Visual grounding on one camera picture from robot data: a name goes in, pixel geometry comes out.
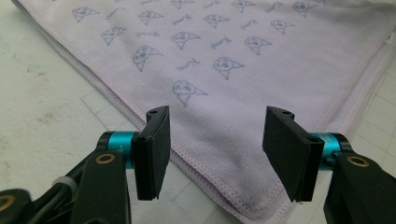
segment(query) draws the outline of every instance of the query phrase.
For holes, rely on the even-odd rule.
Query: light pink towel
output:
[[[394,52],[396,8],[365,1],[14,3],[137,127],[170,105],[172,160],[246,223],[292,208],[262,151],[265,107],[346,132]]]

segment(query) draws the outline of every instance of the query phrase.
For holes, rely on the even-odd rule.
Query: cable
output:
[[[70,188],[61,185],[61,188],[57,192],[57,194],[47,203],[45,204],[37,213],[30,219],[29,224],[40,224],[44,223],[45,219],[48,215],[54,211],[56,208],[59,208],[65,200],[71,197]]]
[[[64,184],[70,188],[70,190],[72,192],[72,200],[76,197],[78,185],[73,178],[71,178],[70,176],[67,176],[67,175],[60,176],[56,180],[53,181],[53,185],[56,185],[58,183]]]
[[[61,189],[62,184],[52,186],[45,194],[34,201],[34,208],[36,211],[44,207]]]

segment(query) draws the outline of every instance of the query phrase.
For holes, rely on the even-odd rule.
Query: cartoon bird print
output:
[[[163,17],[163,16],[160,15],[160,14],[158,14],[158,13],[156,13],[156,12],[153,12],[153,11],[145,11],[145,12],[143,12],[143,13],[140,13],[137,17],[138,17],[143,23],[145,23],[145,25],[148,25],[149,22],[150,22],[152,19],[161,18],[161,17]]]
[[[306,17],[306,11],[312,7],[317,7],[318,5],[316,4],[310,4],[307,2],[296,2],[293,5],[293,8],[296,12],[298,12],[300,15]]]
[[[198,35],[193,35],[187,32],[180,32],[174,36],[172,36],[172,41],[175,42],[180,49],[184,49],[184,45],[187,41],[192,39],[199,39]]]
[[[105,40],[105,42],[109,46],[110,43],[114,40],[114,38],[121,35],[124,31],[126,31],[126,28],[113,27],[111,29],[102,32],[101,37],[103,38],[103,40]]]
[[[135,53],[133,57],[133,61],[136,64],[137,68],[140,72],[143,71],[143,67],[145,65],[146,59],[150,55],[161,55],[163,56],[158,50],[153,49],[150,46],[143,46],[140,47]]]
[[[282,20],[271,21],[271,25],[272,25],[272,27],[277,29],[282,35],[285,34],[286,28],[294,26],[293,24],[282,21]]]
[[[215,62],[213,63],[213,67],[216,70],[218,70],[218,72],[222,74],[226,80],[228,80],[231,70],[235,68],[244,67],[244,65],[242,65],[241,63],[234,62],[227,57],[222,57],[215,60]]]
[[[77,22],[80,22],[82,19],[84,19],[84,17],[89,16],[89,15],[93,15],[93,14],[98,14],[99,12],[90,9],[88,7],[78,7],[75,8],[73,11],[73,16],[76,18]]]
[[[187,106],[187,102],[190,100],[190,97],[192,95],[207,95],[207,93],[194,87],[192,84],[190,84],[190,82],[186,80],[177,81],[174,84],[172,91],[184,107]]]
[[[245,7],[254,6],[253,3],[245,1],[245,0],[235,0],[231,3],[233,7],[236,7],[241,13],[244,13]]]
[[[218,16],[218,15],[209,15],[204,18],[205,21],[207,21],[209,24],[213,26],[213,28],[217,28],[218,23],[221,21],[229,21],[227,18]]]
[[[249,37],[245,40],[245,45],[253,50],[257,55],[260,55],[260,48],[266,45],[272,45],[270,42],[256,36]]]
[[[181,9],[181,7],[186,4],[186,3],[193,3],[194,1],[192,0],[172,0],[172,4],[177,7],[178,9]]]

